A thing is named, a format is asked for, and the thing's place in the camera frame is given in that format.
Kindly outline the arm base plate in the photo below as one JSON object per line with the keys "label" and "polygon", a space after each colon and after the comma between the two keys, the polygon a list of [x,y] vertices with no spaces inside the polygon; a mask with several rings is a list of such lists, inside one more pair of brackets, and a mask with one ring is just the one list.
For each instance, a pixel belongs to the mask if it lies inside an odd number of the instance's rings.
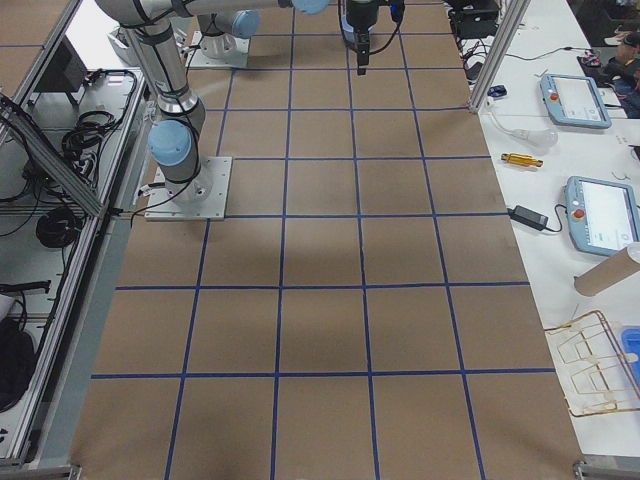
{"label": "arm base plate", "polygon": [[249,39],[223,33],[205,36],[196,30],[187,52],[187,65],[192,69],[243,69],[247,67]]}
{"label": "arm base plate", "polygon": [[225,218],[233,159],[201,157],[200,173],[175,199],[177,184],[161,186],[149,193],[151,207],[143,212],[148,221],[195,221]]}

